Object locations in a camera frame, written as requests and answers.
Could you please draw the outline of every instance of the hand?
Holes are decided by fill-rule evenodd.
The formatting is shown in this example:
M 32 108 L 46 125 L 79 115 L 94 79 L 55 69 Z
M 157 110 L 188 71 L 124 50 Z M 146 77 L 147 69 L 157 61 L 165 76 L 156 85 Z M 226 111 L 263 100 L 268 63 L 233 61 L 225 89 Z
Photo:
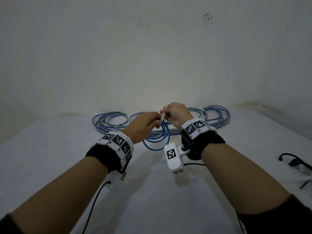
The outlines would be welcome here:
M 159 128 L 160 118 L 158 112 L 139 114 L 121 132 L 130 137 L 133 144 L 139 143 L 148 137 L 154 127 Z
M 165 111 L 165 120 L 171 122 L 174 127 L 182 130 L 182 125 L 188 120 L 193 119 L 194 117 L 188 110 L 188 108 L 181 103 L 170 103 L 168 106 L 163 107 L 163 110 L 160 110 L 160 114 L 163 114 Z

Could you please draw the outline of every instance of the white cable tie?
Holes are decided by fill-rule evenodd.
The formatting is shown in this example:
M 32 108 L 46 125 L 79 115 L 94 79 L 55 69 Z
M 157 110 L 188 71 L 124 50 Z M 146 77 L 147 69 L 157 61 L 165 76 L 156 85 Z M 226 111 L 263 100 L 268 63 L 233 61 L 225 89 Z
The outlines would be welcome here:
M 160 118 L 160 124 L 162 124 L 162 122 L 165 120 L 165 111 L 163 111 L 163 114 Z

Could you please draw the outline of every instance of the person's left hand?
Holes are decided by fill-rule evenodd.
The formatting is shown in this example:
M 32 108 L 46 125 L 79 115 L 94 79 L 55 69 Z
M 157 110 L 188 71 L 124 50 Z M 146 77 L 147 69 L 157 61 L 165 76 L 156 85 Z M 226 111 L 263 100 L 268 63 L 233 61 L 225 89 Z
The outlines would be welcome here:
M 158 112 L 139 114 L 121 132 L 130 137 L 133 144 L 139 143 L 148 137 L 154 127 L 159 128 L 160 118 Z

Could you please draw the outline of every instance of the person's right hand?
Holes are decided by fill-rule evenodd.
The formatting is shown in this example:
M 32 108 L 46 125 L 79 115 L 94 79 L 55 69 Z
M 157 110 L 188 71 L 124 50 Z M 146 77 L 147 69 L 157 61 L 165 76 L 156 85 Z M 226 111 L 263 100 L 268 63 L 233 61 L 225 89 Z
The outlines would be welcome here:
M 191 112 L 188 108 L 181 103 L 170 103 L 168 106 L 163 107 L 163 110 L 160 110 L 160 114 L 163 114 L 165 111 L 165 120 L 171 122 L 174 127 L 182 130 L 182 125 L 188 120 L 193 119 Z

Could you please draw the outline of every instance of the blue cable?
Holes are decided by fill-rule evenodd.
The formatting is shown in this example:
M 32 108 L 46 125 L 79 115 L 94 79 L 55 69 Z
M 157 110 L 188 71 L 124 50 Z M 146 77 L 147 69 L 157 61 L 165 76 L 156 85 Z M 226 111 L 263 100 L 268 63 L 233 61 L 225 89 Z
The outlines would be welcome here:
M 229 110 L 227 110 L 225 107 L 218 106 L 218 105 L 210 105 L 210 106 L 204 108 L 203 110 L 198 109 L 198 108 L 188 108 L 188 109 L 191 112 L 199 113 L 200 118 L 209 122 L 209 124 L 214 126 L 215 128 L 219 128 L 221 126 L 224 126 L 231 119 L 231 115 L 230 115 Z M 215 113 L 217 113 L 218 116 L 216 118 L 208 119 L 208 114 L 207 114 L 208 111 L 215 112 Z M 142 113 L 144 113 L 144 112 L 135 113 L 135 114 L 131 115 L 129 118 L 127 117 L 127 114 L 122 113 L 122 112 L 117 112 L 117 111 L 102 113 L 102 114 L 96 115 L 92 119 L 92 123 L 100 133 L 106 134 L 110 131 L 121 131 L 123 128 L 126 127 L 126 124 L 128 122 L 131 122 L 132 117 L 134 117 L 138 114 L 142 114 Z M 118 124 L 118 125 L 114 125 L 114 124 L 110 123 L 111 119 L 113 119 L 115 117 L 119 117 L 119 116 L 125 117 L 126 121 L 121 123 L 121 124 Z M 166 143 L 166 144 L 168 144 L 170 141 L 170 136 L 180 134 L 179 129 L 177 129 L 177 128 L 169 129 L 169 125 L 171 125 L 170 122 L 164 121 L 160 125 L 161 130 L 152 130 L 150 135 L 146 138 L 146 141 L 151 142 L 151 143 L 158 143 L 158 142 L 165 140 L 168 137 L 168 140 Z M 143 144 L 146 146 L 146 148 L 153 150 L 153 151 L 160 151 L 163 149 L 163 147 L 160 149 L 152 149 L 146 145 L 145 141 L 143 141 Z

